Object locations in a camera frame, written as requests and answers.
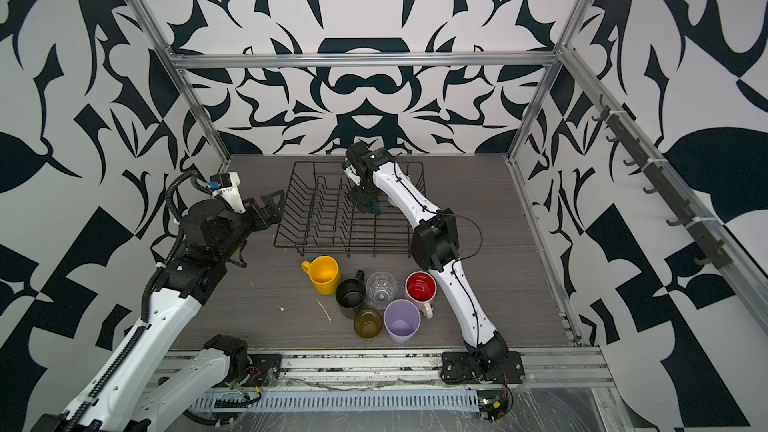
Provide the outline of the yellow mug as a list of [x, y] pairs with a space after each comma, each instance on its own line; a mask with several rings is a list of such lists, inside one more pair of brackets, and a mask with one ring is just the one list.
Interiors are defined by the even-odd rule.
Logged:
[[338, 262], [333, 257], [320, 256], [313, 261], [303, 261], [301, 267], [319, 294], [324, 296], [335, 294], [341, 283], [341, 272]]

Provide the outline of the green mug cream inside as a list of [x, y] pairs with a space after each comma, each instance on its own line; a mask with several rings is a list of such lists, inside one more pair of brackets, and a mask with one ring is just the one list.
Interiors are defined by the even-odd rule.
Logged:
[[380, 203], [378, 201], [367, 202], [363, 206], [363, 210], [366, 213], [372, 214], [374, 216], [379, 216], [381, 214], [381, 207], [380, 207]]

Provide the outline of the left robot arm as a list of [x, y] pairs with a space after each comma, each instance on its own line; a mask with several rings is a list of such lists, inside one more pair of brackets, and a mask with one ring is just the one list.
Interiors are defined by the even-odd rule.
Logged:
[[179, 227], [171, 250], [144, 288], [140, 315], [91, 383], [36, 431], [164, 431], [208, 389], [239, 387], [248, 377], [245, 341], [218, 334], [191, 364], [153, 392], [146, 386], [180, 333], [207, 303], [228, 265], [246, 267], [249, 236], [280, 223], [286, 194], [242, 198], [235, 172], [208, 181], [190, 170], [166, 188], [165, 205]]

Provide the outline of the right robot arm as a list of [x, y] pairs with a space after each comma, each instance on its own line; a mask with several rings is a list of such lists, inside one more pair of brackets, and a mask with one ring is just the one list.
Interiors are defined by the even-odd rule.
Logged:
[[459, 251], [457, 215], [425, 197], [385, 148], [371, 150], [361, 142], [345, 153], [345, 175], [351, 180], [347, 198], [364, 213], [379, 214], [384, 196], [412, 228], [410, 253], [418, 268], [443, 291], [459, 323], [472, 370], [488, 381], [506, 361], [508, 346], [473, 292]]

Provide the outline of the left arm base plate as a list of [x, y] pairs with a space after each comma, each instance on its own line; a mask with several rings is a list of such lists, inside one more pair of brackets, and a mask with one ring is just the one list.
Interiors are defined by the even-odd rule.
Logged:
[[278, 353], [250, 354], [240, 385], [261, 388], [275, 384], [281, 377], [282, 358]]

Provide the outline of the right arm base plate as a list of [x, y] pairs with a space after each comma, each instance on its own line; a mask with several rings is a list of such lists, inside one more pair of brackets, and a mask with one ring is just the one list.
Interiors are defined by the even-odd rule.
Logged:
[[507, 351], [500, 362], [475, 358], [469, 352], [443, 352], [440, 379], [449, 385], [460, 384], [521, 384], [525, 375], [522, 357], [517, 351]]

